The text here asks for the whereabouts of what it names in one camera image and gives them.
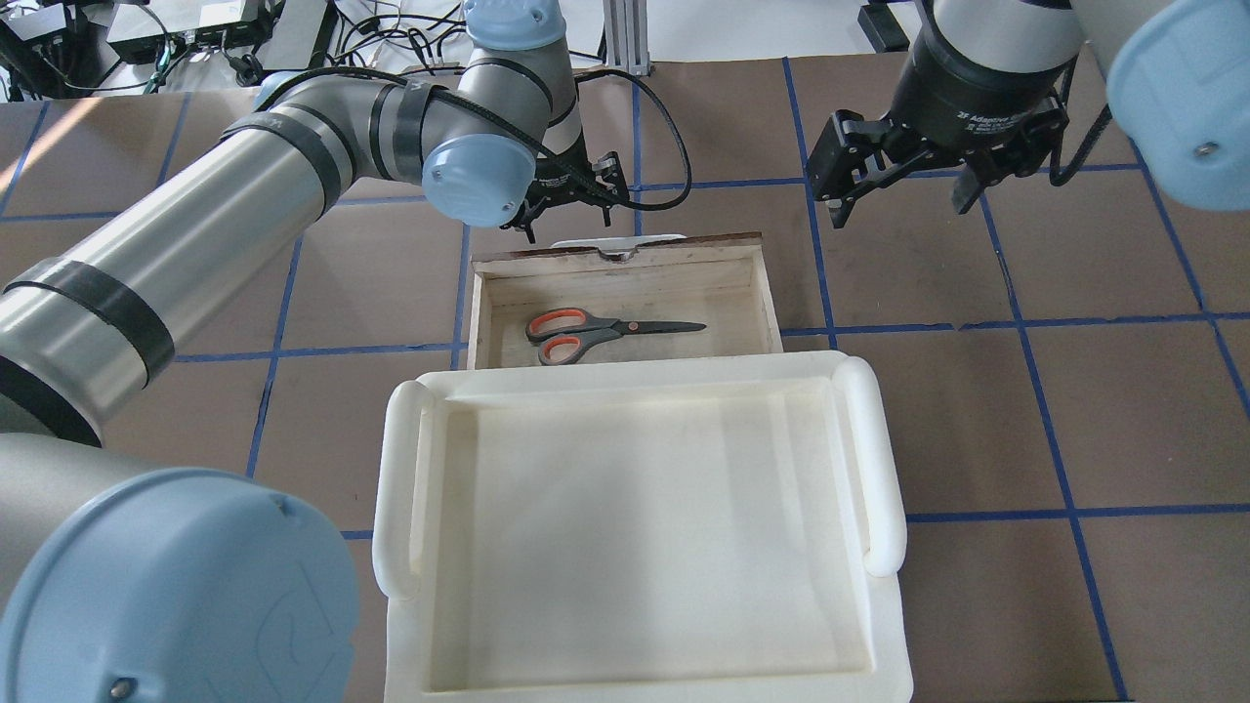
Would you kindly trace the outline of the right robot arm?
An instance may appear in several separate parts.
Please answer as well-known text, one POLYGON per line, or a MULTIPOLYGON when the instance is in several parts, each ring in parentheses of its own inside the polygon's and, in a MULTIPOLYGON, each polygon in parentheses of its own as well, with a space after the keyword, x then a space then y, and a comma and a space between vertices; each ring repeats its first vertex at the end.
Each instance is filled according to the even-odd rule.
POLYGON ((1175 200, 1249 203, 1245 1, 920 1, 921 26, 888 113, 831 114, 812 199, 842 226, 861 196, 958 168, 954 209, 1046 168, 1062 186, 1108 123, 1175 200))

